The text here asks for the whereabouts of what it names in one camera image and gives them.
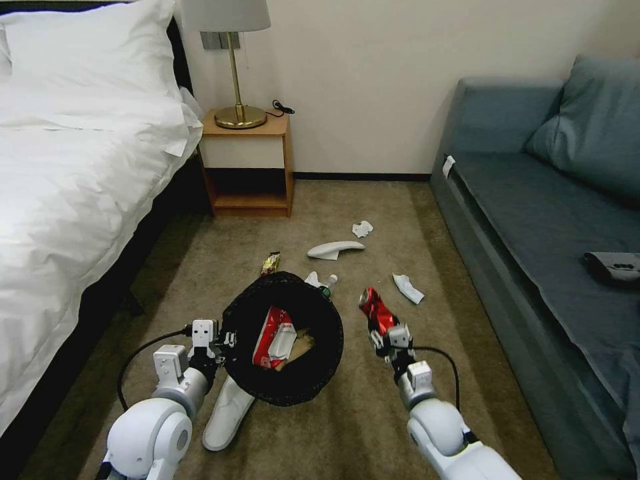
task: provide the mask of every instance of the wooden nightstand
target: wooden nightstand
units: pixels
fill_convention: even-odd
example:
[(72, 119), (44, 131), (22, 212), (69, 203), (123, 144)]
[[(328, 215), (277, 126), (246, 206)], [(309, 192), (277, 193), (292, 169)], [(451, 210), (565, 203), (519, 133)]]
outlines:
[(289, 116), (269, 115), (259, 127), (230, 130), (215, 124), (214, 112), (208, 112), (203, 120), (200, 142), (213, 214), (290, 216), (293, 177)]

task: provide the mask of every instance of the sofa cushion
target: sofa cushion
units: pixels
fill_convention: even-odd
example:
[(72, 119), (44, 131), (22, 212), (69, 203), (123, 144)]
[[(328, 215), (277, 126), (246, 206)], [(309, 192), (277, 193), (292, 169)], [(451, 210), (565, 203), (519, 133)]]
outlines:
[(616, 196), (640, 201), (640, 60), (578, 56), (560, 112), (527, 150)]
[(581, 264), (588, 251), (640, 252), (640, 211), (525, 153), (453, 156), (453, 178), (620, 407), (640, 465), (640, 295), (598, 283)]

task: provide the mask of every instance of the trash bin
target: trash bin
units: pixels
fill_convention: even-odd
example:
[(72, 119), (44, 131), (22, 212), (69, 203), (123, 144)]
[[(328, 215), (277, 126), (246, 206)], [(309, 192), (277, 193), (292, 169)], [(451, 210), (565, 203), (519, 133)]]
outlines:
[[(309, 328), (315, 344), (282, 371), (253, 364), (255, 344), (271, 306), (286, 310), (296, 331)], [(240, 387), (272, 405), (287, 407), (314, 398), (331, 380), (342, 357), (340, 314), (320, 289), (280, 271), (258, 278), (223, 312), (221, 338), (235, 334), (225, 368)]]

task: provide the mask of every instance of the table lamp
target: table lamp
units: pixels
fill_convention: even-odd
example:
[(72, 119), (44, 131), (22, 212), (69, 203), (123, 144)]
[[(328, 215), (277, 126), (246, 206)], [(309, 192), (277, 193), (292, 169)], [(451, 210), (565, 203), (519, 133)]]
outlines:
[(228, 129), (247, 129), (267, 121), (267, 113), (242, 104), (232, 32), (264, 30), (271, 26), (267, 0), (183, 0), (183, 26), (198, 31), (227, 32), (235, 106), (218, 110), (215, 122)]

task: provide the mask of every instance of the white duvet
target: white duvet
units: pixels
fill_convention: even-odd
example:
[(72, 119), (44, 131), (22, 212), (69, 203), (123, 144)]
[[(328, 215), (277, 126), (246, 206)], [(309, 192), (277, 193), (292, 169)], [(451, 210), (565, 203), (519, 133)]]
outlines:
[(200, 135), (170, 98), (0, 87), (0, 434)]

